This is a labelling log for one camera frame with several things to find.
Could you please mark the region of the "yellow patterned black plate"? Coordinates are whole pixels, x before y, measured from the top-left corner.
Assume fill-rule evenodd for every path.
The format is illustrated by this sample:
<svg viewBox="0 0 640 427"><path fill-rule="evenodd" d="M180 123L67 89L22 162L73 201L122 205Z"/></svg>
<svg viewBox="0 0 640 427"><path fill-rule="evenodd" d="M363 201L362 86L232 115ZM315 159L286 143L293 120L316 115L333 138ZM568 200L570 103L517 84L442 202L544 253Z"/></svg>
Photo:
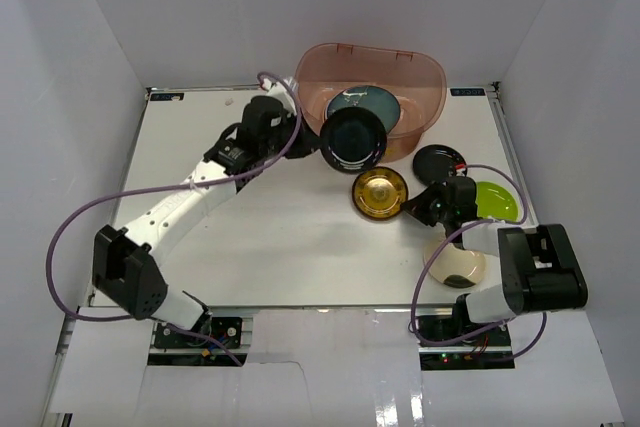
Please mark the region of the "yellow patterned black plate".
<svg viewBox="0 0 640 427"><path fill-rule="evenodd" d="M355 178L351 200L365 218L387 221L400 214L402 205L409 200L409 189L399 172L388 167L376 167Z"/></svg>

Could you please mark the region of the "beige ceramic plate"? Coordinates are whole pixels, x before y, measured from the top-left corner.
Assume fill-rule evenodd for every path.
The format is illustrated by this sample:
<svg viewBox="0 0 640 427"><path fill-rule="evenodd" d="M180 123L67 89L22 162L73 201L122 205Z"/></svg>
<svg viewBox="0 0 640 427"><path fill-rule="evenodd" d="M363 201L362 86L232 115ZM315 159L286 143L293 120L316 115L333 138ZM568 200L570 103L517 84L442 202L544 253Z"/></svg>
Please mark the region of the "beige ceramic plate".
<svg viewBox="0 0 640 427"><path fill-rule="evenodd" d="M432 263L428 275L447 287L467 289L478 285L486 270L484 254L447 244Z"/></svg>

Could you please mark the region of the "black glossy plate front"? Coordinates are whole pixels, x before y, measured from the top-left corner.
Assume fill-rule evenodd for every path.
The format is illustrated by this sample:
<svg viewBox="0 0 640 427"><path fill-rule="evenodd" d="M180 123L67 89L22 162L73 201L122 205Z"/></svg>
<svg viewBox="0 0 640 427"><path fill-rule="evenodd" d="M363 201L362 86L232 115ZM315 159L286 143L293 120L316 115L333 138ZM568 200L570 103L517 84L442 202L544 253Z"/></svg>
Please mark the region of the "black glossy plate front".
<svg viewBox="0 0 640 427"><path fill-rule="evenodd" d="M360 107L338 110L320 130L320 150L326 163L342 173L362 173L385 154L387 132L381 120Z"/></svg>

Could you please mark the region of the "dark teal ceramic plate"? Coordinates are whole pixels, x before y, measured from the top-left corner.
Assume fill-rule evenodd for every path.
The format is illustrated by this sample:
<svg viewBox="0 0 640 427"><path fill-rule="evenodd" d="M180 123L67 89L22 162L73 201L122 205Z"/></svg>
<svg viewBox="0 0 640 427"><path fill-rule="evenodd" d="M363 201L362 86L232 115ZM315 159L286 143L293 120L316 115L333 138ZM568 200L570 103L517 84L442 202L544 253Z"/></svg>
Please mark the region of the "dark teal ceramic plate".
<svg viewBox="0 0 640 427"><path fill-rule="evenodd" d="M341 91L328 103L325 117L350 107L363 108L375 114L387 133L393 130L401 117L397 98L388 90L374 85L354 86Z"/></svg>

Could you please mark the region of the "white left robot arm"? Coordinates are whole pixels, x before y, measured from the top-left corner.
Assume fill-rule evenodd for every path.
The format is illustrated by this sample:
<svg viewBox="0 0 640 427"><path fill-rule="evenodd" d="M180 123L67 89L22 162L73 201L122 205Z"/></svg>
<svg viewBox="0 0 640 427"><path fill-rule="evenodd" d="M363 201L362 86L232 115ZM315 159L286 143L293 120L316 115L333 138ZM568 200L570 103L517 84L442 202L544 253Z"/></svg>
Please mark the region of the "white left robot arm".
<svg viewBox="0 0 640 427"><path fill-rule="evenodd" d="M120 228L106 225L94 239L92 284L135 320L177 327L188 345L211 334L206 306L167 284L161 266L180 241L214 209L235 197L280 158L313 151L304 137L295 97L282 85L253 97L168 196Z"/></svg>

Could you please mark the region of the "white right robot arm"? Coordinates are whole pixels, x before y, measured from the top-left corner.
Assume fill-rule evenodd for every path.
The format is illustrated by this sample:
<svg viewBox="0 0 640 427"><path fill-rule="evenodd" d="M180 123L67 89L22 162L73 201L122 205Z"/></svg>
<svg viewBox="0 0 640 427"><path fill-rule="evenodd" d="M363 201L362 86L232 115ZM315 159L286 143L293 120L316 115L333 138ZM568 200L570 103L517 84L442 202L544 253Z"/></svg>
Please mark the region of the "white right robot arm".
<svg viewBox="0 0 640 427"><path fill-rule="evenodd" d="M455 338L472 346L484 338L488 325L537 312L580 309L589 292L564 226L523 228L506 221L482 219L476 204L476 182L466 176L431 183L401 209L419 222L441 225L445 240L425 262L425 277L447 247L498 259L500 282L460 295L451 316L440 320L441 341Z"/></svg>

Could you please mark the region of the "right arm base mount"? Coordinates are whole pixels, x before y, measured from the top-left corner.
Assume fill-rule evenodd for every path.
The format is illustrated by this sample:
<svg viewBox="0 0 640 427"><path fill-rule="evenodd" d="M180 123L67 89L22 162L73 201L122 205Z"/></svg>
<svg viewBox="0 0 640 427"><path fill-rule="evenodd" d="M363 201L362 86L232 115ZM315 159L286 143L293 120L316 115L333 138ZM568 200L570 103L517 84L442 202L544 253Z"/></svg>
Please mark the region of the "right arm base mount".
<svg viewBox="0 0 640 427"><path fill-rule="evenodd" d="M488 327L488 324L475 324L466 320L456 320L453 316L422 315L416 319L419 334L427 340L443 342ZM490 347L511 347L511 338L506 326L494 326L491 330L480 332L474 337L460 340L454 347L466 350L467 357L479 357L486 354Z"/></svg>

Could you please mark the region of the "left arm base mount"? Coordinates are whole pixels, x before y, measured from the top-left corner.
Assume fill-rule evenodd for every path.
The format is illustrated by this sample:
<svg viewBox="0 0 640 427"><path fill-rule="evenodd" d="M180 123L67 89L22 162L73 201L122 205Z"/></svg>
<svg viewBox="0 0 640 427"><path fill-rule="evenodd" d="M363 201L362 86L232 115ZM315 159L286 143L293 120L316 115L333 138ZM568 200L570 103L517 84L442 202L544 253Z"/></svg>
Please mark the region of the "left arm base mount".
<svg viewBox="0 0 640 427"><path fill-rule="evenodd" d="M212 317L199 327L199 337L175 332L166 324L157 324L151 347L167 353L203 351L209 347L217 350L218 346L211 341L215 339L229 350L237 349L241 346L242 330L241 317Z"/></svg>

